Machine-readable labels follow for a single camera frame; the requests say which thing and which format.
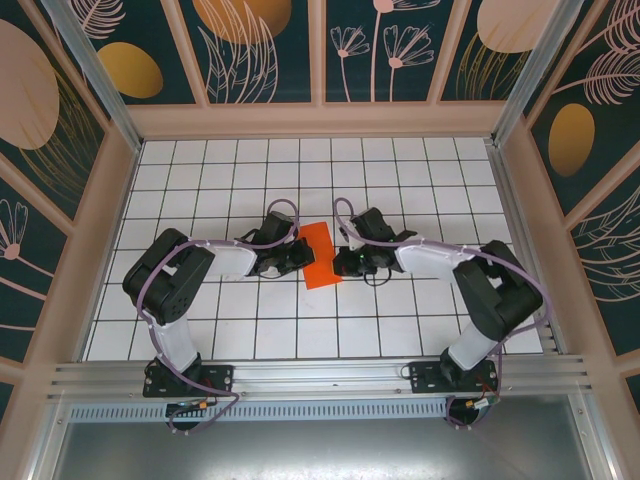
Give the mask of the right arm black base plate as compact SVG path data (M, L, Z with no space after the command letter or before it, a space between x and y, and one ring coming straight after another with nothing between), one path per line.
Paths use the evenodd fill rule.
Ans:
M484 360L472 370L463 373L456 383L448 380L441 371L438 361L416 361L407 365L408 377L414 394L427 393L474 393L480 394L484 389L496 390L498 375L496 364Z

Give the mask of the orange square paper sheet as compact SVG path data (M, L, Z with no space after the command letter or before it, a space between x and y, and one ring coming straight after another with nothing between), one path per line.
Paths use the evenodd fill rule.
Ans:
M314 290L342 282L334 273L335 249L326 222L304 225L300 229L300 239L305 239L311 247L315 260L303 268L306 288Z

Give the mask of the grey metal sheet panel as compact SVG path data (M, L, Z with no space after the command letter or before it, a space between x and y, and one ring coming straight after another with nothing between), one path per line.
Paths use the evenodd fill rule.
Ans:
M478 425L440 418L220 422L58 420L33 480L620 480L594 415L566 397L502 401Z

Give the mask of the aluminium side rail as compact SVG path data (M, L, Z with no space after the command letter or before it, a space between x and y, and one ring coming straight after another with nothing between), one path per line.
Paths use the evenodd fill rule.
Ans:
M525 270L542 285L544 293L550 296L536 256L524 210L520 205L515 184L511 179L507 164L498 148L488 144L486 145L486 150L507 217L507 224L516 249L516 256ZM544 353L565 354L564 340L561 332L557 328L555 313L551 308L551 302L544 300L544 306L534 315L534 319Z

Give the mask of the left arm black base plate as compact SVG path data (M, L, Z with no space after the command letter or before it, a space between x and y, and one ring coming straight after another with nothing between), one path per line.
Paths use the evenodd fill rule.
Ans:
M163 364L150 364L145 368L145 380L142 396L144 398L196 398L211 396L209 389L230 392L233 384L233 367L231 365L200 366L193 382L206 387L196 388L176 377Z

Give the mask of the long aluminium mounting rail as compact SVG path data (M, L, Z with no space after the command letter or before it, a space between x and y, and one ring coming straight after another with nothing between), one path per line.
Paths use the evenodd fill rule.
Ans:
M233 391L246 400L405 398L401 376L408 358L373 360L237 361ZM55 367L46 398L59 401L125 401L142 397L145 361L89 361ZM592 389L577 355L505 355L501 393L564 395Z

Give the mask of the aluminium corner post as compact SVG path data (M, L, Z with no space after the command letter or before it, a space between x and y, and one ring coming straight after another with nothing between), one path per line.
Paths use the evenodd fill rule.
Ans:
M553 10L491 132L491 145L496 149L508 140L526 104L579 16L583 3L584 0L559 0Z
M117 91L92 41L104 41L126 16L123 0L39 0L61 40L78 62L126 143L135 153L141 146L121 94Z

